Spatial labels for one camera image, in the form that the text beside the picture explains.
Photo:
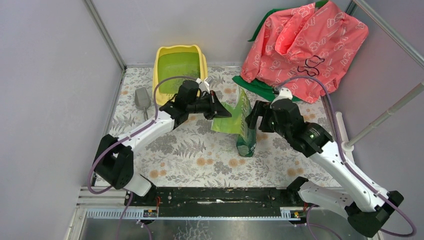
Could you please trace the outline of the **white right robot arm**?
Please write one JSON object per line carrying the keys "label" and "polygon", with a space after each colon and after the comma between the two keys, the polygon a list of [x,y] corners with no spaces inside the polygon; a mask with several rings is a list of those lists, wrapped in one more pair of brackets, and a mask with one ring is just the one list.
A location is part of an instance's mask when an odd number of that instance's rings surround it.
{"label": "white right robot arm", "polygon": [[365,237],[371,238],[382,230],[404,200],[400,192],[388,191],[366,176],[321,125],[305,121],[286,88],[272,102],[257,100],[243,121],[250,130],[280,135],[295,151],[324,168],[344,192],[321,187],[301,176],[286,190],[296,200],[324,207],[344,217]]}

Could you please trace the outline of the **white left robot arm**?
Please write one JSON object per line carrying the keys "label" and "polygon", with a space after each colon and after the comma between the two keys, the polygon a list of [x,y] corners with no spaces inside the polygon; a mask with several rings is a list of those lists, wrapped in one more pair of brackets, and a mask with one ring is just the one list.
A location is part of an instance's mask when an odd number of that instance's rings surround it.
{"label": "white left robot arm", "polygon": [[105,191],[123,189],[145,197],[155,186],[147,177],[136,173],[135,155],[157,138],[178,128],[190,114],[203,114],[207,120],[212,120],[220,117],[221,110],[223,106],[208,83],[187,79],[170,100],[155,107],[153,117],[118,137],[110,134],[102,137],[88,176],[97,174],[109,183]]}

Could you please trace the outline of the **green litter bag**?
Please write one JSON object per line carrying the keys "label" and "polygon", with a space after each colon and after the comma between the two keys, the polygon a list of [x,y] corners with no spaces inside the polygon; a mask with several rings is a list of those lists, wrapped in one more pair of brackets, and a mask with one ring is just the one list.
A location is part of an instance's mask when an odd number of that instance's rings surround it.
{"label": "green litter bag", "polygon": [[250,129],[245,118],[252,112],[251,102],[243,88],[236,90],[236,102],[223,102],[231,117],[215,118],[211,129],[215,132],[236,135],[235,146],[241,157],[252,157],[256,148],[256,130]]}

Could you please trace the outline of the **silver metal scoop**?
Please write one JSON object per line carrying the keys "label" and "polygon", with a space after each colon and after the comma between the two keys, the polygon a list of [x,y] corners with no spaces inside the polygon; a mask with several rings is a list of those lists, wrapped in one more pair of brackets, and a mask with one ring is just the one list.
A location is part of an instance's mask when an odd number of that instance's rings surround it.
{"label": "silver metal scoop", "polygon": [[148,109],[151,106],[151,98],[145,87],[140,87],[135,90],[134,103],[136,108],[142,111],[144,120],[147,121],[149,119]]}

